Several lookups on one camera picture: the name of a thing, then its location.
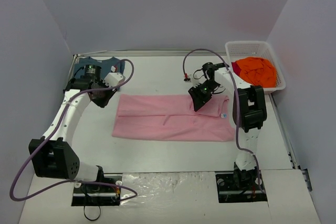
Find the pink cloth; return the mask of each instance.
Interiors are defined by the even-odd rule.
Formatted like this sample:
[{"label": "pink cloth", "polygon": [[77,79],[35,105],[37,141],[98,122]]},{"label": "pink cloth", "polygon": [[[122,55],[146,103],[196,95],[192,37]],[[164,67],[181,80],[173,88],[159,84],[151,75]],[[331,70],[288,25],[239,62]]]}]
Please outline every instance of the pink cloth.
[{"label": "pink cloth", "polygon": [[164,141],[231,141],[228,97],[214,95],[199,111],[189,95],[120,95],[112,136]]}]

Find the white basket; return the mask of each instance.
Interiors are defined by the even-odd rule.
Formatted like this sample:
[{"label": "white basket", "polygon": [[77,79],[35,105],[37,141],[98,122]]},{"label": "white basket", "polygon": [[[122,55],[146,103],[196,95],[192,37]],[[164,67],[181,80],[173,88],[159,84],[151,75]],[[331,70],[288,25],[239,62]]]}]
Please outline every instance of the white basket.
[{"label": "white basket", "polygon": [[233,61],[247,58],[249,56],[268,59],[277,70],[277,85],[274,88],[264,88],[265,94],[271,94],[276,90],[286,87],[285,79],[281,73],[275,53],[271,46],[264,41],[230,41],[225,44],[228,64],[232,68]]}]

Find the orange cloth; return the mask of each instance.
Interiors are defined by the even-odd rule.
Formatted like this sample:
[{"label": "orange cloth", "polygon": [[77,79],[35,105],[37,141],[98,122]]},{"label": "orange cloth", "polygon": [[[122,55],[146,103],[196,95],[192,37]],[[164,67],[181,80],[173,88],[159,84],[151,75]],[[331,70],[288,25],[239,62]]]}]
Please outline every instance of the orange cloth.
[{"label": "orange cloth", "polygon": [[263,88],[274,88],[277,84],[277,70],[267,59],[247,57],[237,60],[241,68],[239,77],[244,81]]}]

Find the blue object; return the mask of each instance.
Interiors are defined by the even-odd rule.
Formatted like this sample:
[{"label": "blue object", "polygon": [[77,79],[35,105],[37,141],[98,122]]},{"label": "blue object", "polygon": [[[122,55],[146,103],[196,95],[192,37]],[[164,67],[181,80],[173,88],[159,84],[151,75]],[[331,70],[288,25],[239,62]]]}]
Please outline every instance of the blue object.
[{"label": "blue object", "polygon": [[[72,77],[74,77],[74,74],[77,72],[79,68],[90,64],[90,65],[96,65],[96,66],[101,67],[100,78],[104,79],[105,76],[107,76],[107,74],[111,72],[111,67],[114,66],[118,61],[119,59],[115,57],[112,57],[111,59],[108,59],[108,60],[95,60],[91,57],[80,58],[78,63],[75,64],[73,67]],[[123,74],[124,69],[125,69],[125,62],[123,61],[120,64],[118,64],[116,72],[120,72],[121,74]],[[82,75],[84,75],[84,69],[80,69],[78,73],[76,74],[77,77],[80,77]]]}]

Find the gray wall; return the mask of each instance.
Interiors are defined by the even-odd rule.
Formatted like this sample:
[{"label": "gray wall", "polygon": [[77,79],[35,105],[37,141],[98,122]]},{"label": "gray wall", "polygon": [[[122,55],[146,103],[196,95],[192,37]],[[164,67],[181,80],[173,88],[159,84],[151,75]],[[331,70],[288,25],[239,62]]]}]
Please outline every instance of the gray wall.
[{"label": "gray wall", "polygon": [[[42,0],[0,0],[0,217],[17,223],[23,202],[9,198],[12,180],[58,110],[71,54]],[[15,194],[26,196],[29,166]]]},{"label": "gray wall", "polygon": [[336,223],[336,0],[288,0],[268,41],[287,87],[274,95],[322,223]]},{"label": "gray wall", "polygon": [[44,0],[72,52],[266,40],[287,0]]}]

